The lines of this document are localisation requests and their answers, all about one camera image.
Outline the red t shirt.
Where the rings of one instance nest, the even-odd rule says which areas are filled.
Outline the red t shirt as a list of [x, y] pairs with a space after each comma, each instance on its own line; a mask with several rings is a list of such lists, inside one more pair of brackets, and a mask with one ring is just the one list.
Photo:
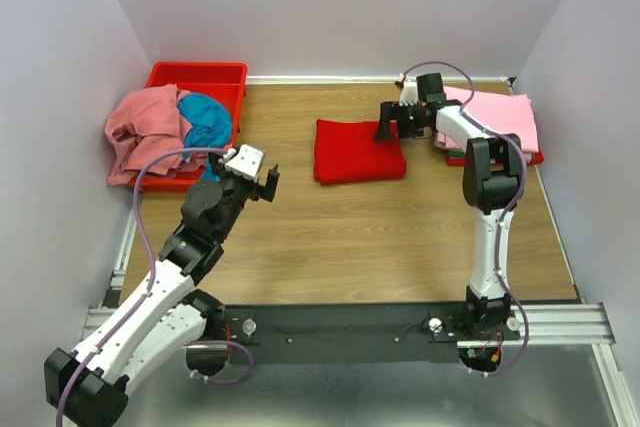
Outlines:
[[314, 143], [314, 180], [323, 186], [399, 180], [406, 160], [395, 128], [390, 140], [375, 141], [378, 123], [318, 119]]

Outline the dusty pink t shirt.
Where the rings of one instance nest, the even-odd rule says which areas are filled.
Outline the dusty pink t shirt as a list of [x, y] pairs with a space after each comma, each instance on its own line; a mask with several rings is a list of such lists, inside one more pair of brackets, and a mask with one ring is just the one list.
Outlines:
[[115, 152], [107, 177], [111, 186], [134, 179], [154, 158], [184, 147], [192, 124], [178, 104], [189, 92], [174, 84], [129, 93], [108, 117], [104, 129]]

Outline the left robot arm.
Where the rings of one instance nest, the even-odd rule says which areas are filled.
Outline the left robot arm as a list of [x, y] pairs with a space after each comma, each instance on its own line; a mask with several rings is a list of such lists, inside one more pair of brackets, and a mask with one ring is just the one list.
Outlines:
[[218, 175], [189, 188], [181, 223], [126, 301], [71, 352], [56, 349], [46, 359], [46, 399], [57, 425], [114, 425], [154, 370], [219, 323], [223, 306], [197, 286], [246, 202], [273, 201], [279, 172], [270, 169], [265, 184], [234, 167]]

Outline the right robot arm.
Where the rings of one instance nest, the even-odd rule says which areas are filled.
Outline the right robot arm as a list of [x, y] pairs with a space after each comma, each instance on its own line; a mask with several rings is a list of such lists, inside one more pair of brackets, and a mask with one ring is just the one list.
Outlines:
[[508, 321], [513, 301], [507, 274], [509, 232], [527, 180], [520, 139], [481, 123], [466, 103], [449, 99], [438, 73], [414, 81], [401, 75], [395, 85], [399, 99], [380, 105], [377, 143], [394, 136], [415, 138], [429, 128], [464, 149], [462, 191], [474, 214], [475, 247], [465, 304], [456, 321], [465, 333], [486, 333]]

